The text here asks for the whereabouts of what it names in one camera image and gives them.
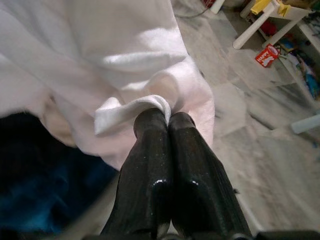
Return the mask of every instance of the white plastic leg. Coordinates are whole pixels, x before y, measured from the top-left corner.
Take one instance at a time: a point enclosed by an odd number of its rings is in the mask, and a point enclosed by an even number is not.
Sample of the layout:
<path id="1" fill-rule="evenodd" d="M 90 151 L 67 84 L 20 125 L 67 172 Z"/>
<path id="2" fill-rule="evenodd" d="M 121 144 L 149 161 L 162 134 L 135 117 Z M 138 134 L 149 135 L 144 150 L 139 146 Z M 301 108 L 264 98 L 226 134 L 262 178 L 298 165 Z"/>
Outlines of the white plastic leg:
<path id="1" fill-rule="evenodd" d="M 264 8 L 264 13 L 233 42 L 233 47 L 235 49 L 242 48 L 246 41 L 248 41 L 248 39 L 260 28 L 274 10 L 275 7 L 272 2 L 270 2 Z"/>
<path id="2" fill-rule="evenodd" d="M 303 133 L 318 126 L 320 126 L 320 114 L 291 124 L 291 128 L 295 134 Z"/>
<path id="3" fill-rule="evenodd" d="M 256 0 L 251 0 L 245 7 L 244 9 L 240 12 L 240 17 L 245 19 L 249 13 L 251 12 L 251 8 L 255 5 Z"/>
<path id="4" fill-rule="evenodd" d="M 291 20 L 290 22 L 288 22 L 283 28 L 281 28 L 279 31 L 276 32 L 275 35 L 273 35 L 272 37 L 270 37 L 267 41 L 265 41 L 262 44 L 262 47 L 265 48 L 268 44 L 272 44 L 274 45 L 276 42 L 278 42 L 290 29 L 293 28 L 294 25 L 296 25 L 301 18 L 298 18 L 296 20 Z"/>
<path id="5" fill-rule="evenodd" d="M 217 14 L 219 10 L 221 9 L 222 5 L 224 4 L 225 0 L 215 0 L 214 4 L 210 8 L 210 10 L 214 13 Z"/>

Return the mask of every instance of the red packaging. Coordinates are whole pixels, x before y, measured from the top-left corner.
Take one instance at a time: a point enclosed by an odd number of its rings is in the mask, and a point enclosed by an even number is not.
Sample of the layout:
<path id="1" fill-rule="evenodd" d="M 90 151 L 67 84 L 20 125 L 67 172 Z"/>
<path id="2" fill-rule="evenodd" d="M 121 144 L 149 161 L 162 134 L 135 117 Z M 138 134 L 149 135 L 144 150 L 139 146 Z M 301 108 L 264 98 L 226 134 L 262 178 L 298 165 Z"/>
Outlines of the red packaging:
<path id="1" fill-rule="evenodd" d="M 211 6 L 214 4 L 216 0 L 200 0 L 200 1 L 203 3 L 205 7 L 211 8 Z"/>
<path id="2" fill-rule="evenodd" d="M 278 57 L 278 50 L 271 44 L 268 44 L 265 49 L 255 57 L 255 60 L 266 68 L 269 67 Z"/>

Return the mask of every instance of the blue fabric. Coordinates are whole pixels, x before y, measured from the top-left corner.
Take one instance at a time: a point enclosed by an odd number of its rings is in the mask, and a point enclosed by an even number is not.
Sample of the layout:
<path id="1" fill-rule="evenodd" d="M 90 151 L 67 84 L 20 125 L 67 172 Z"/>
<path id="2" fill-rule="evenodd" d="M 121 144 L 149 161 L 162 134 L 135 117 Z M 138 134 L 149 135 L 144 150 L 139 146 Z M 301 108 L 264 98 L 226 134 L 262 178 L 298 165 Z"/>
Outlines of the blue fabric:
<path id="1" fill-rule="evenodd" d="M 116 170 L 100 157 L 68 147 L 53 170 L 28 177 L 0 195 L 0 229 L 60 233 L 102 193 Z"/>

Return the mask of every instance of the gray marble floor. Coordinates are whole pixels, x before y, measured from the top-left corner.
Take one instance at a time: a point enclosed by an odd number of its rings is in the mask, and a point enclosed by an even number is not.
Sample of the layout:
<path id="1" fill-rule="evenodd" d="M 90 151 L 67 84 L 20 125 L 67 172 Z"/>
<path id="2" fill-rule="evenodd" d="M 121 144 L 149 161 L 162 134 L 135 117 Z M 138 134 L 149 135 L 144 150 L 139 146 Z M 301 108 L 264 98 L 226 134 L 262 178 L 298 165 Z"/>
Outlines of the gray marble floor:
<path id="1" fill-rule="evenodd" d="M 190 16 L 197 0 L 172 0 Z M 253 232 L 320 230 L 320 129 L 295 135 L 289 125 L 313 115 L 299 86 L 280 61 L 263 68 L 256 33 L 240 50 L 232 42 L 248 23 L 239 13 L 207 11 L 178 18 L 183 41 L 215 99 L 213 150 L 225 166 Z"/>

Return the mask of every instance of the white fabric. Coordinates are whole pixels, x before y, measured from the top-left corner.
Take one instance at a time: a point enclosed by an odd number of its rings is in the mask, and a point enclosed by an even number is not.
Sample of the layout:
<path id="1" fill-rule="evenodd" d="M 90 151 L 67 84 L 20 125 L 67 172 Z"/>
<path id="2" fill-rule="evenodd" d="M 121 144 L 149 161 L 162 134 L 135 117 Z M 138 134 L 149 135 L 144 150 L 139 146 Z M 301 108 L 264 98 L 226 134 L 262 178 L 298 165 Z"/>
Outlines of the white fabric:
<path id="1" fill-rule="evenodd" d="M 190 114 L 212 144 L 213 96 L 169 0 L 0 0 L 0 117 L 31 111 L 119 169 L 150 107 Z"/>

